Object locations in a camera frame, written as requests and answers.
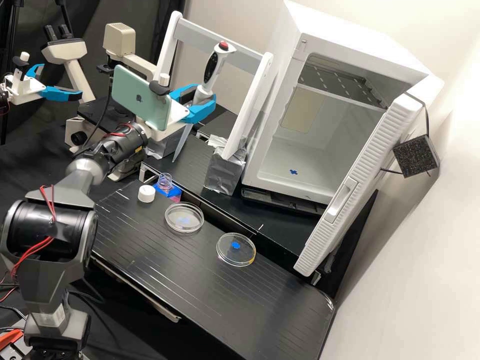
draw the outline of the white bottle cap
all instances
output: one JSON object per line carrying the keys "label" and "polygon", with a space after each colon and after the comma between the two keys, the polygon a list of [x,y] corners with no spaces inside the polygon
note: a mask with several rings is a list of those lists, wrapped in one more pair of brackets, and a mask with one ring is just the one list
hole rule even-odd
{"label": "white bottle cap", "polygon": [[170,75],[164,72],[160,73],[160,79],[158,79],[158,83],[161,86],[167,87],[170,84]]}
{"label": "white bottle cap", "polygon": [[142,203],[151,203],[155,199],[155,188],[151,185],[142,185],[138,189],[138,200]]}
{"label": "white bottle cap", "polygon": [[26,51],[22,51],[20,54],[20,59],[23,61],[28,61],[30,59],[30,54]]}

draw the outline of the petri dish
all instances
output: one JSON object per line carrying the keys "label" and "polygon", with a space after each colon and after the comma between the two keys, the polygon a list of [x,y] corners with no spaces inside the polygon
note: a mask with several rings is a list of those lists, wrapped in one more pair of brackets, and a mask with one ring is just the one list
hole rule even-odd
{"label": "petri dish", "polygon": [[235,267],[245,267],[255,260],[255,244],[245,235],[237,232],[223,234],[216,243],[220,259]]}
{"label": "petri dish", "polygon": [[176,202],[165,210],[168,226],[179,233],[193,233],[204,224],[204,213],[189,202]]}

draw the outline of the black platform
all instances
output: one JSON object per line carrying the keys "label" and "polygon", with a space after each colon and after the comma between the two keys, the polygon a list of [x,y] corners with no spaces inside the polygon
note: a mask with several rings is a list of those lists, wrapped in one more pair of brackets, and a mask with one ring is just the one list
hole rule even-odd
{"label": "black platform", "polygon": [[334,306],[327,296],[261,254],[247,267],[218,258],[224,232],[206,219],[193,234],[165,223],[172,203],[137,200],[135,181],[97,206],[93,256],[190,319],[245,359],[316,360]]}
{"label": "black platform", "polygon": [[207,146],[203,140],[190,135],[175,162],[172,162],[172,155],[160,160],[149,157],[143,167],[155,173],[170,173],[175,183],[184,191],[228,214],[253,233],[265,237],[264,241],[269,243],[269,249],[264,253],[277,253],[276,258],[282,262],[281,265],[292,268],[320,217],[298,215],[245,201],[239,194],[240,187],[233,196],[218,194],[204,188],[205,175],[213,151],[213,147]]}

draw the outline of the white bracket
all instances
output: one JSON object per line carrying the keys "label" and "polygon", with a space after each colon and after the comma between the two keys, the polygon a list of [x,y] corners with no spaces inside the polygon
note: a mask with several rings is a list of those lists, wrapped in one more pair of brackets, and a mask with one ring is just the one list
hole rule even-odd
{"label": "white bracket", "polygon": [[154,80],[158,81],[161,73],[170,73],[178,41],[194,46],[207,54],[210,54],[214,46],[220,41],[226,41],[236,48],[236,52],[230,54],[225,61],[254,75],[222,153],[222,158],[229,159],[238,150],[242,135],[248,133],[253,125],[253,121],[249,120],[252,117],[254,104],[263,104],[265,102],[268,91],[260,91],[260,89],[271,85],[266,83],[266,76],[274,56],[270,52],[261,54],[243,46],[238,42],[184,19],[181,12],[174,11],[171,14],[160,56],[158,57],[155,75],[153,76]]}

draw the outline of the robotic arm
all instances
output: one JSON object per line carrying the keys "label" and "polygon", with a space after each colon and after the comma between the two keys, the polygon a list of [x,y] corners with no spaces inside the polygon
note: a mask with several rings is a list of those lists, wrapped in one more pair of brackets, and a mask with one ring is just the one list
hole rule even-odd
{"label": "robotic arm", "polygon": [[31,246],[54,238],[16,271],[30,312],[24,339],[33,349],[27,359],[81,359],[90,317],[69,306],[66,287],[84,276],[97,231],[98,215],[87,194],[147,143],[138,124],[125,123],[81,153],[54,186],[56,220],[39,190],[30,191],[8,210],[0,231],[0,256],[9,270]]}

